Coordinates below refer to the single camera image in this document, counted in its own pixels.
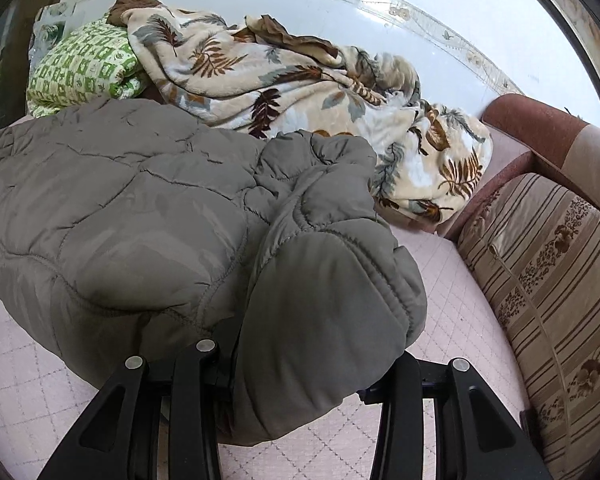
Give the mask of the plastic wrapped item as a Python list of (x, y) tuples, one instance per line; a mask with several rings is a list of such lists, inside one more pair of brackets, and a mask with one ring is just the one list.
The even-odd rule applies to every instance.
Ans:
[(29, 42), (30, 70), (58, 44), (68, 30), (73, 10), (65, 2), (43, 6), (35, 15)]

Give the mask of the pink quilted bed sheet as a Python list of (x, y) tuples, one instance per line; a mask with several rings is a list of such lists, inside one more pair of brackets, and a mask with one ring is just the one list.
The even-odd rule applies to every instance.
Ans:
[[(464, 358), (513, 416), (528, 405), (513, 351), (455, 245), (412, 232), (396, 236), (424, 280), (426, 328), (411, 354), (430, 362)], [(15, 479), (34, 479), (76, 421), (94, 389), (37, 344), (0, 300), (0, 461)], [(227, 479), (366, 479), (380, 408), (349, 396), (338, 408), (276, 441), (223, 445)]]

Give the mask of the grey quilted puffer jacket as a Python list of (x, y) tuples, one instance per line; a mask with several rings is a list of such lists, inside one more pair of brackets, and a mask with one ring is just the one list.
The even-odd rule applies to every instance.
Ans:
[(151, 100), (0, 129), (0, 299), (100, 387), (206, 338), (230, 358), (224, 443), (289, 434), (422, 333), (416, 262), (376, 212), (356, 136), (258, 140)]

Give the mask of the striped beige sofa cushion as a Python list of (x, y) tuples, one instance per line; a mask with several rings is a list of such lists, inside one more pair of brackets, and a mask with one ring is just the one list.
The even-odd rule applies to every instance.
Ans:
[(600, 452), (600, 211), (523, 174), (491, 195), (457, 249), (512, 346), (547, 469), (583, 478)]

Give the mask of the green checkered pillow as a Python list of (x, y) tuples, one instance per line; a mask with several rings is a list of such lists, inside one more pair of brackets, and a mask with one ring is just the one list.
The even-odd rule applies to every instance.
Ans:
[(27, 86), (27, 110), (39, 118), (99, 96), (132, 99), (149, 84), (126, 29), (99, 18), (59, 41), (38, 62)]

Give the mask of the leaf pattern fleece blanket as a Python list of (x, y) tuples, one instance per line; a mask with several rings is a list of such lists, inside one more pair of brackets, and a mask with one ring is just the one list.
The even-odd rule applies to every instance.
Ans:
[(425, 100), (402, 56), (294, 36), (269, 15), (232, 26), (158, 0), (116, 0), (108, 21), (126, 30), (163, 99), (207, 126), (364, 139), (376, 155), (376, 203), (424, 226), (461, 211), (490, 165), (488, 128)]

